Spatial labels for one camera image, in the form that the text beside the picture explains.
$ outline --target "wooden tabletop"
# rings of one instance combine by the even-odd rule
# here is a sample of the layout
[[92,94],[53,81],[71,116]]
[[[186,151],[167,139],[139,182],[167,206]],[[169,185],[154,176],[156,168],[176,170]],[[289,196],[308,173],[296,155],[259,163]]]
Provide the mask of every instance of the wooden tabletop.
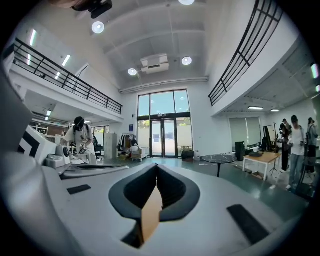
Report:
[[278,157],[281,156],[281,153],[270,153],[270,152],[263,152],[263,155],[260,157],[254,157],[250,155],[246,155],[244,158],[245,159],[250,159],[262,163],[270,163],[274,160],[276,160]]

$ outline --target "wooden table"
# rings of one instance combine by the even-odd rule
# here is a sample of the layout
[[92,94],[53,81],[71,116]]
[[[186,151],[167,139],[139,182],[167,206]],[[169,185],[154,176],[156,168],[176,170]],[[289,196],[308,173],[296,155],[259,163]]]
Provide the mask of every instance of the wooden table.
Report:
[[263,155],[260,157],[253,157],[250,155],[246,155],[243,158],[243,168],[242,171],[245,171],[245,165],[246,160],[250,160],[257,163],[263,163],[265,164],[265,170],[264,170],[264,176],[263,180],[265,181],[267,179],[267,171],[268,171],[268,165],[269,163],[274,161],[274,164],[276,164],[276,160],[281,156],[281,153],[270,153],[270,152],[263,152]]

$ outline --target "blue jeans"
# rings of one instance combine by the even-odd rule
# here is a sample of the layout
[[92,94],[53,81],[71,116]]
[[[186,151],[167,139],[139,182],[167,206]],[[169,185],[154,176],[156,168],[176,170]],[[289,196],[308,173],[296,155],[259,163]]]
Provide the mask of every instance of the blue jeans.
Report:
[[302,167],[304,165],[304,155],[296,155],[296,154],[291,154],[290,157],[290,165],[291,165],[291,170],[290,170],[290,178],[289,178],[289,185],[293,190],[297,189],[301,173],[302,173]]

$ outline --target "table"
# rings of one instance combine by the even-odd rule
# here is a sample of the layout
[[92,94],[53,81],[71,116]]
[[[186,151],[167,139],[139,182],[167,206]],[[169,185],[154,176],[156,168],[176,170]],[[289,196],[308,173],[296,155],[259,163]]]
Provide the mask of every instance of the table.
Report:
[[253,162],[257,163],[263,163],[265,164],[265,170],[264,170],[264,176],[263,180],[265,181],[267,179],[267,170],[268,170],[268,165],[269,163],[274,161],[274,164],[276,164],[276,160],[281,156],[281,153],[270,153],[270,152],[263,152],[263,155],[260,157],[254,157],[250,155],[246,155],[243,158],[243,168],[242,171],[245,171],[245,165],[246,165],[246,160],[250,160]]
[[235,155],[230,155],[230,154],[210,154],[210,155],[202,156],[200,159],[202,159],[205,162],[218,165],[217,177],[220,176],[220,167],[222,164],[230,164],[237,160]]

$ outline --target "round ceiling light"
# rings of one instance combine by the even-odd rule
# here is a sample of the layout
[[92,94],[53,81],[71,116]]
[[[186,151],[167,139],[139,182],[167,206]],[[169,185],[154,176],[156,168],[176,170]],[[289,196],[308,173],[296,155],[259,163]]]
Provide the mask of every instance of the round ceiling light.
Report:
[[188,65],[190,65],[191,63],[192,63],[192,58],[190,58],[190,57],[184,57],[184,58],[182,59],[182,64],[185,65],[185,66],[188,66]]
[[92,31],[96,34],[101,34],[105,30],[105,25],[101,21],[96,21],[92,25]]
[[137,73],[138,73],[138,72],[137,72],[134,68],[130,68],[130,69],[128,70],[128,74],[129,74],[130,76],[135,76]]
[[179,2],[184,6],[190,6],[195,2],[195,0],[179,0]]

